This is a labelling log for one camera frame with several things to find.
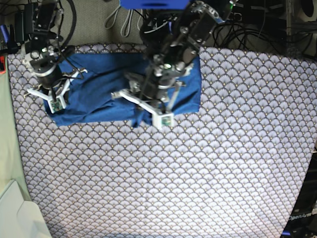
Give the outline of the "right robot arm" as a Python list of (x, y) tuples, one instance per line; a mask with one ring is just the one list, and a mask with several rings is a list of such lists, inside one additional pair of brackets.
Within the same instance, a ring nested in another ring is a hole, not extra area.
[(52, 114), (64, 110), (71, 82), (83, 79), (84, 68), (78, 68), (68, 59), (75, 47), (68, 43), (75, 31), (77, 13), (74, 2), (69, 2), (72, 12), (71, 29), (66, 38), (61, 36), (64, 9), (59, 0), (44, 0), (32, 16), (33, 31), (28, 42), (22, 45), (23, 64), (36, 77), (38, 86), (27, 89), (28, 95), (47, 102)]

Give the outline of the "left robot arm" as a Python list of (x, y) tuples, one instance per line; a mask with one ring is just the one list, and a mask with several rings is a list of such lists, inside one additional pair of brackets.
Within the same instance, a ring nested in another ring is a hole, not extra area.
[(225, 23), (235, 0), (191, 0), (183, 10), (152, 10), (140, 29), (149, 65), (144, 74), (126, 72), (129, 88), (111, 94), (152, 115), (152, 126), (174, 126), (173, 106), (194, 58), (214, 29)]

